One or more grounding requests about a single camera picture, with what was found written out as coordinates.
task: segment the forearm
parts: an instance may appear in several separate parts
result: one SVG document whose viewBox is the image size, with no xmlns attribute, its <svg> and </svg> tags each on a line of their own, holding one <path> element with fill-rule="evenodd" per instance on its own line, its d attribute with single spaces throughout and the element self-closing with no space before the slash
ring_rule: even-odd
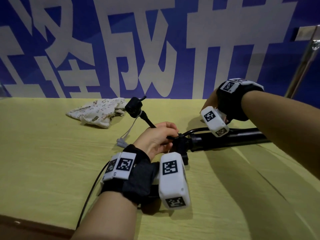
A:
<svg viewBox="0 0 320 240">
<path fill-rule="evenodd" d="M 259 91 L 246 93 L 241 105 L 270 141 L 320 179 L 319 109 Z"/>
<path fill-rule="evenodd" d="M 73 240 L 132 240 L 137 205 L 121 193 L 104 192 L 74 233 Z"/>
</svg>

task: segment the white cloth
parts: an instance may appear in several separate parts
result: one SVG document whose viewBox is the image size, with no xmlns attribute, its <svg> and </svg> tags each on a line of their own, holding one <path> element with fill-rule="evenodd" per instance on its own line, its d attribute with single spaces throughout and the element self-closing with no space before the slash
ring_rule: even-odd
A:
<svg viewBox="0 0 320 240">
<path fill-rule="evenodd" d="M 126 106 L 122 97 L 98 99 L 66 113 L 67 116 L 80 120 L 83 124 L 98 125 L 108 129 L 112 117 L 123 116 Z"/>
</svg>

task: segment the yellow table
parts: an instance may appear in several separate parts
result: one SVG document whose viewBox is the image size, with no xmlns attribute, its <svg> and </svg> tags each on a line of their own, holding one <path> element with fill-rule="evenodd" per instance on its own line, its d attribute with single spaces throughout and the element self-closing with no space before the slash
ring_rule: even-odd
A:
<svg viewBox="0 0 320 240">
<path fill-rule="evenodd" d="M 65 115 L 88 101 L 0 100 L 0 215 L 75 229 L 97 174 L 121 150 L 116 139 L 134 120 L 126 114 L 100 129 Z M 171 121 L 185 132 L 205 126 L 199 117 L 203 103 L 147 99 L 143 109 L 153 123 Z M 253 124 L 233 121 L 230 127 Z M 127 142 L 146 128 L 138 119 Z M 320 182 L 275 145 L 188 155 L 192 206 L 161 206 L 153 215 L 139 210 L 136 239 L 320 239 Z"/>
</svg>

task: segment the human hand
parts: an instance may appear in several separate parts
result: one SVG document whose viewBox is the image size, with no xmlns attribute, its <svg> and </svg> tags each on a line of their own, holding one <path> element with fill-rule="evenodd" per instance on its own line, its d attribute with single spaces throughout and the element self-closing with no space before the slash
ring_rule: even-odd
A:
<svg viewBox="0 0 320 240">
<path fill-rule="evenodd" d="M 210 97 L 207 99 L 207 101 L 204 103 L 201 111 L 204 108 L 207 108 L 208 106 L 212 106 L 213 108 L 218 107 L 218 98 L 217 98 L 217 88 L 211 93 Z"/>
<path fill-rule="evenodd" d="M 179 132 L 177 126 L 171 122 L 162 122 L 155 126 L 157 128 L 146 129 L 133 143 L 136 148 L 144 151 L 151 161 L 157 154 L 167 152 L 172 148 L 172 140 L 166 137 L 177 137 Z"/>
</svg>

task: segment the blue wall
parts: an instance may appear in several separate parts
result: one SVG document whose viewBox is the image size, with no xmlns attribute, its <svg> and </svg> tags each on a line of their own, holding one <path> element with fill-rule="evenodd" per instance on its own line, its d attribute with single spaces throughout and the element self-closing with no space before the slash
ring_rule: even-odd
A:
<svg viewBox="0 0 320 240">
<path fill-rule="evenodd" d="M 206 99 L 241 77 L 283 96 L 307 44 L 294 28 L 320 24 L 320 0 L 131 1 L 0 0 L 1 83 L 18 97 Z M 295 97 L 318 108 L 319 64 Z"/>
</svg>

